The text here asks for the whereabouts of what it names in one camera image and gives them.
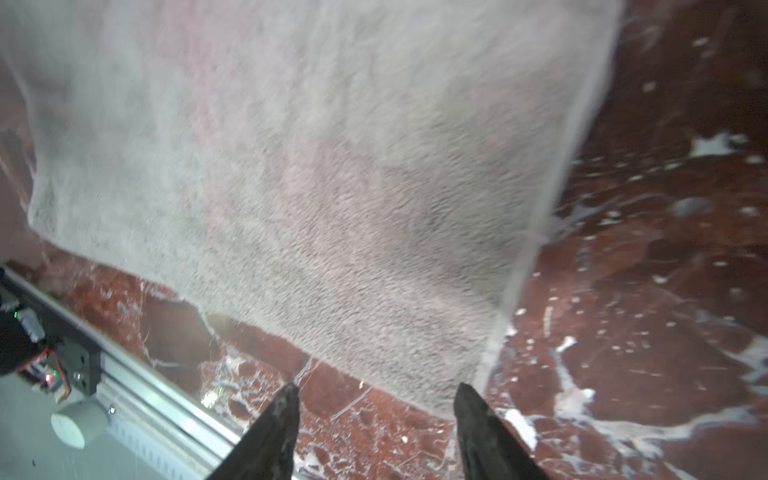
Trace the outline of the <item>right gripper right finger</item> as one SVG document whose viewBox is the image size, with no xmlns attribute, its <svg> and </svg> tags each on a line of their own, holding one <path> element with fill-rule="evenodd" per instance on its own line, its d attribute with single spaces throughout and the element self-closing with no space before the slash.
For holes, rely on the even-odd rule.
<svg viewBox="0 0 768 480">
<path fill-rule="evenodd" d="M 453 409 L 465 479 L 548 479 L 471 385 L 459 384 Z"/>
</svg>

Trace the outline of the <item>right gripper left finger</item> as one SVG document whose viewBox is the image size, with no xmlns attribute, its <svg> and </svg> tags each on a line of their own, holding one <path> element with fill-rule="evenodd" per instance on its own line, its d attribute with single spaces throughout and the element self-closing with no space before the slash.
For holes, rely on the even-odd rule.
<svg viewBox="0 0 768 480">
<path fill-rule="evenodd" d="M 289 480 L 300 425 L 299 389 L 285 385 L 208 480 Z"/>
</svg>

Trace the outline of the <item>grey towel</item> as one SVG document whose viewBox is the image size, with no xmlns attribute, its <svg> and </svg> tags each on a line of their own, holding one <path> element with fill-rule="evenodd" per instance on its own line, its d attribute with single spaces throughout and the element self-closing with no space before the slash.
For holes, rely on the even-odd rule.
<svg viewBox="0 0 768 480">
<path fill-rule="evenodd" d="M 5 1 L 57 247 L 432 415 L 554 232 L 621 1 Z"/>
</svg>

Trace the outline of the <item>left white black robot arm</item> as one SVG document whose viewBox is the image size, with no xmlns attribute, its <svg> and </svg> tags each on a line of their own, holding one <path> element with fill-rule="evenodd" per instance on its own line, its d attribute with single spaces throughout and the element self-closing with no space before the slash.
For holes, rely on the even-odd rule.
<svg viewBox="0 0 768 480">
<path fill-rule="evenodd" d="M 16 373 L 47 349 L 44 343 L 35 343 L 11 312 L 1 312 L 1 376 Z"/>
</svg>

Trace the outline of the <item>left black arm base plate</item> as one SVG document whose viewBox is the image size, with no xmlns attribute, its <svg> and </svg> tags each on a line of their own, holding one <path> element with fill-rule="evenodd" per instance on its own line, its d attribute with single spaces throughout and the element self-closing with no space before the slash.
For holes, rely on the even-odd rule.
<svg viewBox="0 0 768 480">
<path fill-rule="evenodd" d="M 63 374 L 70 389 L 68 398 L 76 392 L 85 396 L 96 392 L 102 349 L 68 310 L 7 267 L 1 270 L 1 312 L 11 312 L 33 342 L 47 346 L 40 357 L 10 375 L 18 375 L 32 386 L 24 370 L 48 360 Z"/>
</svg>

